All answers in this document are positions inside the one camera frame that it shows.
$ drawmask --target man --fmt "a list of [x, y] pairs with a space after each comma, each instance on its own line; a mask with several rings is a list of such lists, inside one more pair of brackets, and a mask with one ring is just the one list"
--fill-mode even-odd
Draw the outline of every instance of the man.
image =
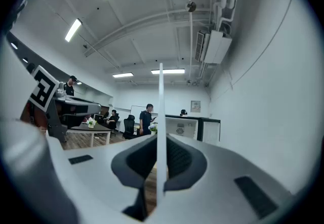
[[112, 110], [111, 111], [111, 117], [109, 118], [109, 120], [106, 120], [106, 123], [108, 125], [108, 128], [114, 128], [116, 123], [117, 123], [117, 116], [116, 116], [117, 111], [116, 110]]
[[69, 81], [65, 83], [64, 90], [66, 91], [67, 95], [74, 97], [73, 85], [75, 82], [77, 82], [77, 78], [75, 76], [70, 76]]
[[153, 105], [148, 104], [146, 106], [146, 110], [141, 112], [140, 114], [140, 135], [149, 135], [151, 134], [151, 131], [148, 129], [148, 127], [151, 125], [151, 122], [155, 120], [155, 118], [152, 119], [151, 111], [153, 110]]

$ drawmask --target air conditioner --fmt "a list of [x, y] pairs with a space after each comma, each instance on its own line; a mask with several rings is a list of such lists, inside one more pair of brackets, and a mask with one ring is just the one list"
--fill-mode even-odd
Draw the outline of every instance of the air conditioner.
[[203, 58], [204, 62], [220, 64], [225, 57], [231, 42], [232, 38], [229, 35], [212, 30], [206, 55]]
[[211, 36], [210, 33], [202, 33], [201, 31], [198, 32], [196, 55], [195, 55], [195, 59], [197, 61], [204, 60], [210, 36]]

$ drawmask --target whiteboard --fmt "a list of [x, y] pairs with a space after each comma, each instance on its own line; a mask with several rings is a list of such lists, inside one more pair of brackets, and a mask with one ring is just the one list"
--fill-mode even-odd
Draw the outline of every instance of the whiteboard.
[[141, 112], [143, 112], [145, 110], [146, 110], [145, 106], [132, 105], [131, 115], [134, 115], [135, 123], [138, 123], [138, 124], [140, 123], [140, 114], [141, 114]]

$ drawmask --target fluorescent light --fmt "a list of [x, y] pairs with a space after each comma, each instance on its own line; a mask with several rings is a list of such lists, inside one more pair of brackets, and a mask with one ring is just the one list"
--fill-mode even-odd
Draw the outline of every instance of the fluorescent light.
[[79, 19], [76, 19], [65, 37], [67, 41], [71, 40], [72, 36], [75, 34], [76, 30], [80, 27], [80, 25], [81, 21]]
[[[159, 70], [151, 70], [152, 74], [160, 74]], [[184, 69], [164, 69], [163, 74], [184, 74]]]
[[11, 46], [14, 47], [16, 50], [18, 49], [18, 47], [14, 43], [11, 43]]
[[118, 74], [118, 75], [112, 75], [113, 77], [125, 77], [125, 76], [134, 76], [132, 73], [125, 73], [125, 74]]

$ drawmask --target white pole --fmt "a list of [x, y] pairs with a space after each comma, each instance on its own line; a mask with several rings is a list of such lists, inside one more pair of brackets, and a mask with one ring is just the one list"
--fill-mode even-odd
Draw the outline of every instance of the white pole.
[[163, 64], [160, 63], [160, 75], [158, 84], [159, 110], [158, 110], [158, 130], [157, 130], [157, 181], [156, 181], [156, 202], [157, 205], [164, 197], [164, 183], [167, 181], [167, 133], [166, 115], [164, 104], [164, 76]]

